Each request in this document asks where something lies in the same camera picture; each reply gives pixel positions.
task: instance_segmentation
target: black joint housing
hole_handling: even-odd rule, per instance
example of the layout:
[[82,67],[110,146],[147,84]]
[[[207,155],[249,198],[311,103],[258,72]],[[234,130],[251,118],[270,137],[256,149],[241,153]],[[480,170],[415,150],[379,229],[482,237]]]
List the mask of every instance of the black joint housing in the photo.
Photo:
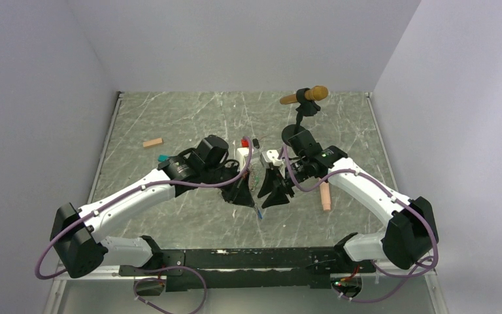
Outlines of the black joint housing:
[[[419,197],[409,206],[426,220],[434,233],[436,243],[439,242],[432,205],[425,198]],[[402,270],[407,270],[432,249],[432,243],[420,220],[404,209],[390,219],[382,240],[382,249],[390,262]]]
[[293,152],[299,157],[312,157],[322,151],[309,130],[303,130],[288,139]]
[[216,168],[227,153],[228,143],[216,135],[209,135],[193,150],[188,162],[196,170]]
[[307,90],[310,90],[310,88],[302,88],[296,91],[295,98],[300,106],[295,110],[303,116],[314,116],[320,110],[320,106],[314,101],[305,98],[305,92]]
[[347,158],[347,153],[336,146],[330,146],[322,152],[314,155],[312,160],[315,161],[315,164],[319,165],[318,172],[315,173],[315,177],[322,178],[327,175],[328,169],[332,168],[334,163],[341,158]]
[[[188,162],[183,156],[172,156],[159,164],[158,170],[166,173],[170,180],[184,181],[184,182],[197,182],[199,175],[188,165]],[[185,191],[193,190],[194,187],[175,185],[175,196],[179,196]]]
[[[55,238],[78,219],[80,215],[71,203],[62,205],[55,215],[50,238]],[[95,242],[83,223],[66,233],[53,247],[72,278],[83,277],[99,267],[109,251]]]

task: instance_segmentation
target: floor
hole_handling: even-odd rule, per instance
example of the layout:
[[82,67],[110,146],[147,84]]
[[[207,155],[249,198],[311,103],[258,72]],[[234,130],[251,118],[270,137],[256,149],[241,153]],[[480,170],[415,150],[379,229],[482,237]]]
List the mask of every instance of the floor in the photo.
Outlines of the floor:
[[[174,155],[215,134],[230,144],[231,156],[242,136],[278,149],[284,126],[295,122],[297,105],[280,105],[291,92],[125,93],[105,153],[94,200],[139,180],[156,168],[158,156]],[[323,147],[336,145],[368,173],[391,188],[390,168],[364,93],[332,93],[322,110],[305,118]],[[143,149],[162,137],[164,144]],[[253,172],[261,177],[259,164]],[[304,185],[312,185],[309,180]],[[255,201],[259,186],[255,187]],[[153,206],[121,224],[118,237],[152,236],[164,249],[303,247],[334,245],[351,232],[373,233],[381,223],[345,192],[331,188],[332,210],[323,212],[318,190],[296,192],[287,205],[255,210],[225,203],[219,190],[197,189]]]

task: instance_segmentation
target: wooden block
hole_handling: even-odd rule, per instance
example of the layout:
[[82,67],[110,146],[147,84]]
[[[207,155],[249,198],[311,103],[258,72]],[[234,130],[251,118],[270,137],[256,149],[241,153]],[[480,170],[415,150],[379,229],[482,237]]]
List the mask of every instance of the wooden block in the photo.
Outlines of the wooden block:
[[330,185],[328,182],[320,184],[320,201],[322,202],[322,209],[324,211],[330,211],[332,208],[332,200],[330,198]]
[[143,148],[154,147],[162,144],[163,144],[163,139],[162,137],[159,137],[158,139],[152,139],[150,141],[143,142]]

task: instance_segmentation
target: black motor joint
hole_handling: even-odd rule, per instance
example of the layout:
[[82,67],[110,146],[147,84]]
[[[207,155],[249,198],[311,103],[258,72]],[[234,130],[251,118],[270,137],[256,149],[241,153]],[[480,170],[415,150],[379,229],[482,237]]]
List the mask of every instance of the black motor joint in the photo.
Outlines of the black motor joint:
[[[159,164],[171,180],[190,183],[217,184],[235,178],[239,174],[239,164],[228,159],[228,143],[216,135],[201,140],[196,148],[184,150]],[[234,205],[255,206],[249,191],[248,173],[234,183],[220,187],[225,201]],[[195,187],[176,185],[176,197]]]
[[[337,160],[347,158],[347,154],[335,146],[323,149],[310,131],[305,128],[287,138],[287,142],[297,155],[297,160],[290,164],[290,169],[298,183],[311,177],[326,176],[328,169],[332,168]],[[261,198],[267,194],[270,195],[263,202],[262,208],[287,204],[290,202],[288,196],[294,195],[292,187],[295,184],[287,168],[280,171],[273,167],[268,167],[266,170],[265,180],[258,196]]]

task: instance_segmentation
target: white wall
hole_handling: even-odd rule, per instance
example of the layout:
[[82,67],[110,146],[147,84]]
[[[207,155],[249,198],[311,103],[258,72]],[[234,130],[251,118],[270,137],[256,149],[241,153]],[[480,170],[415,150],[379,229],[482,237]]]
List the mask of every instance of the white wall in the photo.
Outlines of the white wall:
[[372,91],[420,0],[68,0],[121,90]]
[[0,313],[41,313],[33,267],[56,209],[87,200],[115,97],[64,0],[0,1]]
[[502,1],[423,0],[375,91],[398,185],[433,202],[451,313],[502,313]]

